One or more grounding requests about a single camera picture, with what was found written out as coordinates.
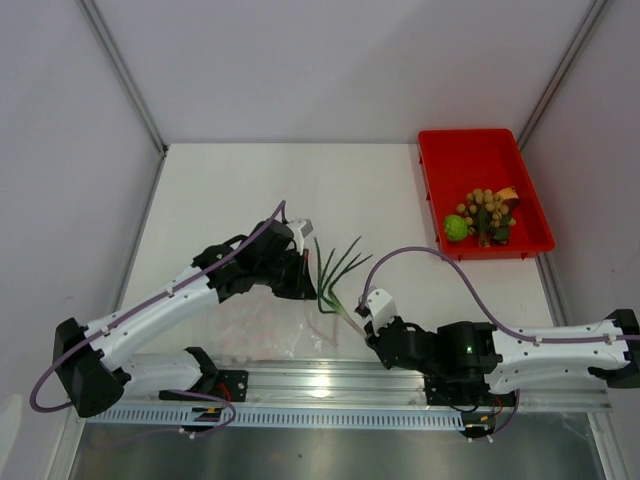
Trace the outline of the aluminium front rail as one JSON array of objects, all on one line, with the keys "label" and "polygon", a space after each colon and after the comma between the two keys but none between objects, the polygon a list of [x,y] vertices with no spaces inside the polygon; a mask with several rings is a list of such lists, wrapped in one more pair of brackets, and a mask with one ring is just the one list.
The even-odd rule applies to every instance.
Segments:
[{"label": "aluminium front rail", "polygon": [[[377,362],[341,359],[253,360],[216,356],[221,370],[245,370],[243,406],[324,409],[433,409],[421,374]],[[564,378],[520,389],[521,412],[608,412],[604,383]]]}]

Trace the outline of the red plastic bin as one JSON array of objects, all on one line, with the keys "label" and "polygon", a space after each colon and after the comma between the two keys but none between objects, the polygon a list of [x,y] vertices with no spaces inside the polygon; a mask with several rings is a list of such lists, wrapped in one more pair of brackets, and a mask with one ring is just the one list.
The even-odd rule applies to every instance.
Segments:
[{"label": "red plastic bin", "polygon": [[[513,133],[506,128],[424,130],[417,136],[426,200],[439,250],[457,260],[534,258],[555,247],[544,211]],[[513,187],[519,204],[504,245],[484,247],[475,236],[446,238],[445,217],[476,189]]]}]

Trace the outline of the aluminium corner post left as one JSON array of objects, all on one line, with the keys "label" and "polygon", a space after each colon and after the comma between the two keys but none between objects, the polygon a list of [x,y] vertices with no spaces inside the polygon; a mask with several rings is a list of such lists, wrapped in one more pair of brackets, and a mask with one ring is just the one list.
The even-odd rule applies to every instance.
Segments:
[{"label": "aluminium corner post left", "polygon": [[156,121],[151,114],[147,102],[133,78],[127,62],[113,36],[96,1],[76,1],[85,21],[103,51],[110,68],[121,86],[121,89],[141,123],[148,139],[158,154],[163,157],[168,150]]}]

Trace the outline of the green custard apple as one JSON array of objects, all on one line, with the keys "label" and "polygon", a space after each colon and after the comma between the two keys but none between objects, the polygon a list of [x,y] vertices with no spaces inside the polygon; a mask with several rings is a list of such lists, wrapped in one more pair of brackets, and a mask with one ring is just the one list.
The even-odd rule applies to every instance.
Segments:
[{"label": "green custard apple", "polygon": [[443,222],[445,237],[449,242],[458,243],[468,236],[468,225],[463,217],[447,215]]}]

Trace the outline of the aluminium corner post right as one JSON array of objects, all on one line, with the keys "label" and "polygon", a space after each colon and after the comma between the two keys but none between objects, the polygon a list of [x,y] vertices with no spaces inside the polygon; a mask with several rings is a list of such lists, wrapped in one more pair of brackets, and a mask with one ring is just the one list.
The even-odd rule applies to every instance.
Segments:
[{"label": "aluminium corner post right", "polygon": [[527,117],[522,129],[517,135],[518,148],[523,151],[533,136],[536,128],[543,120],[556,96],[568,80],[572,70],[577,65],[580,56],[586,50],[591,38],[604,20],[608,10],[614,4],[610,0],[590,1],[586,12],[579,21],[569,43],[563,50],[556,67],[546,82],[542,93],[538,97],[533,110]]}]

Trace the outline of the green spring onion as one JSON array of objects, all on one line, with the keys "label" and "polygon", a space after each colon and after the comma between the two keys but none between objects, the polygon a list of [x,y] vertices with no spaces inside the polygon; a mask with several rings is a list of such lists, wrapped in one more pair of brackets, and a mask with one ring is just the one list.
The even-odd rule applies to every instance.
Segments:
[{"label": "green spring onion", "polygon": [[364,337],[364,329],[352,318],[336,291],[336,288],[345,276],[371,258],[371,255],[362,256],[361,252],[354,253],[354,249],[358,246],[360,240],[361,236],[356,237],[345,252],[337,260],[334,260],[336,249],[332,248],[328,257],[323,259],[320,242],[317,238],[314,238],[317,267],[316,302],[320,314],[339,317],[360,337]]}]

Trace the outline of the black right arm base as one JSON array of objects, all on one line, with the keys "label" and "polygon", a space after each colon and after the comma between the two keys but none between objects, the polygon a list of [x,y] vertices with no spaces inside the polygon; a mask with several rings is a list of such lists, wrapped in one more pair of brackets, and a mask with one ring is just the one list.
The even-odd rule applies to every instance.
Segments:
[{"label": "black right arm base", "polygon": [[494,394],[483,382],[445,382],[425,375],[424,392],[431,406],[447,406],[454,410],[472,412],[479,407],[513,407],[515,394]]}]

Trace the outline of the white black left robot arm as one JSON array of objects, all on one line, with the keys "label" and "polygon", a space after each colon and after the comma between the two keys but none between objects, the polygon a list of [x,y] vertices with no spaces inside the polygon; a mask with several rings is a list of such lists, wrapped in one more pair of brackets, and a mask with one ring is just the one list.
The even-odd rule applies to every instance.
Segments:
[{"label": "white black left robot arm", "polygon": [[317,297],[305,246],[308,219],[260,222],[252,234],[205,248],[154,296],[86,325],[70,318],[55,331],[53,361],[71,406],[94,417],[127,397],[194,401],[244,398],[244,371],[219,369],[200,347],[176,354],[143,354],[141,348],[179,322],[255,286],[286,300]]}]

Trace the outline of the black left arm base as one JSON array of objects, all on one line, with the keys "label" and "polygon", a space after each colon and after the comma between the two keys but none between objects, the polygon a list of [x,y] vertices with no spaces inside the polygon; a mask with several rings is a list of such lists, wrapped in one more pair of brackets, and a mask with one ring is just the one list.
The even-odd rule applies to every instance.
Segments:
[{"label": "black left arm base", "polygon": [[162,390],[159,399],[164,401],[196,401],[217,397],[228,402],[244,402],[249,386],[246,370],[218,370],[216,374],[204,374],[186,391]]}]

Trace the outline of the aluminium corner post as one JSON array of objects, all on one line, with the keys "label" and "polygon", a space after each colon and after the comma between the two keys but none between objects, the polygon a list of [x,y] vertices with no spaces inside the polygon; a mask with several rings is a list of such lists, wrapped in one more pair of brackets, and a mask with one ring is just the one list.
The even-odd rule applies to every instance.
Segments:
[{"label": "aluminium corner post", "polygon": [[141,123],[148,139],[158,154],[163,157],[168,150],[156,121],[151,114],[147,102],[133,78],[127,62],[113,36],[96,1],[76,1],[85,21],[103,51],[110,68],[121,86],[121,89]]},{"label": "aluminium corner post", "polygon": [[527,117],[522,129],[517,135],[518,148],[523,151],[533,136],[536,128],[543,120],[556,96],[568,80],[572,70],[577,65],[580,56],[586,50],[591,38],[604,20],[608,10],[614,4],[610,0],[590,1],[586,12],[579,21],[569,43],[563,50],[556,67],[546,82],[542,93],[538,97],[533,110]]}]

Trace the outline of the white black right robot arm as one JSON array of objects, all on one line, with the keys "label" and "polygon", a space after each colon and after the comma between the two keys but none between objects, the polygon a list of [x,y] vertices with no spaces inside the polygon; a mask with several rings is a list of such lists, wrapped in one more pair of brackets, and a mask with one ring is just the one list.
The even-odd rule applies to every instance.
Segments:
[{"label": "white black right robot arm", "polygon": [[613,311],[603,321],[575,330],[578,340],[563,343],[567,329],[525,331],[511,336],[484,322],[456,322],[426,331],[398,315],[368,321],[365,342],[387,368],[423,374],[425,385],[454,401],[476,404],[490,394],[564,378],[591,378],[613,389],[639,385],[639,322],[630,309]]}]

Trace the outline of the clear pink-dotted zip bag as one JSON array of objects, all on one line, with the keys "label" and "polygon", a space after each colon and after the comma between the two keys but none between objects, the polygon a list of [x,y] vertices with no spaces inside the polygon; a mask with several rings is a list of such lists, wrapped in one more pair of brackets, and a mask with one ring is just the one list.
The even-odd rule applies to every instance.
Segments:
[{"label": "clear pink-dotted zip bag", "polygon": [[256,290],[234,296],[203,316],[198,343],[212,355],[251,360],[333,357],[338,319],[314,301],[292,301]]}]

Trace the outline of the brown longan fruit bunch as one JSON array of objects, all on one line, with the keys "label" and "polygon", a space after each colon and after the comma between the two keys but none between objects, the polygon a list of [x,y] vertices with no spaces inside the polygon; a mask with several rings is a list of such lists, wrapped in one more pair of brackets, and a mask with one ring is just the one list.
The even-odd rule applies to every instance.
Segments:
[{"label": "brown longan fruit bunch", "polygon": [[468,233],[477,238],[480,247],[507,245],[511,229],[516,225],[514,211],[517,206],[510,209],[501,201],[496,201],[496,192],[475,189],[466,195],[464,202],[455,207],[455,213],[465,219]]}]

